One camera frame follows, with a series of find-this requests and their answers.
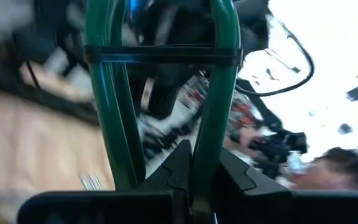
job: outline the black strap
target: black strap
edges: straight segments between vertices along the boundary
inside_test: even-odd
[[[86,60],[89,63],[179,63],[221,66],[242,66],[244,49],[214,47],[103,47],[85,46]]]

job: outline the person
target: person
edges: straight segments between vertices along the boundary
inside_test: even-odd
[[[260,138],[253,129],[240,130],[239,144],[225,139],[226,149],[237,149],[251,158],[263,156],[248,148],[251,141]],[[297,190],[358,190],[358,153],[335,147],[308,164],[304,174],[291,175],[289,188]]]

